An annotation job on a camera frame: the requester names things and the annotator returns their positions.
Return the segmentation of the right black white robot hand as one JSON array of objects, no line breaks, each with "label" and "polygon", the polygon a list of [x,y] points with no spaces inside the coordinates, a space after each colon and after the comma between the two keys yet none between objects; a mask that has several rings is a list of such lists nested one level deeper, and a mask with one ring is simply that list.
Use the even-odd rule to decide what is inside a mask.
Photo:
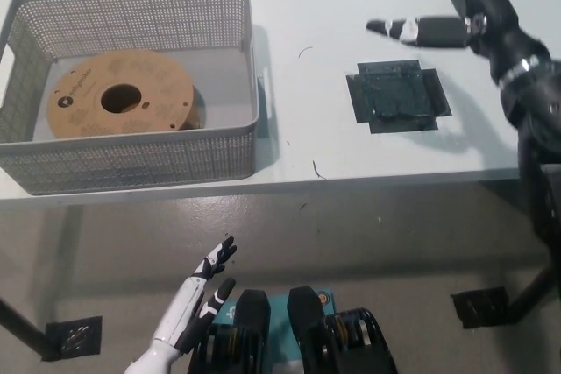
[{"label": "right black white robot hand", "polygon": [[547,47],[520,27],[509,0],[451,2],[455,16],[372,19],[366,29],[414,48],[470,49],[489,61],[492,80],[501,88],[554,67]]}]

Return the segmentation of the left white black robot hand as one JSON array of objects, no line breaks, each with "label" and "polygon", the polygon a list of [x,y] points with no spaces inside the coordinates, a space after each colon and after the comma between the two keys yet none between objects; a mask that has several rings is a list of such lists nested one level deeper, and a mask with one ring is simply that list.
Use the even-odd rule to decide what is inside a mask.
[{"label": "left white black robot hand", "polygon": [[234,238],[228,236],[214,248],[187,277],[162,316],[153,340],[174,346],[195,314],[209,280],[222,272],[225,263],[235,253]]}]

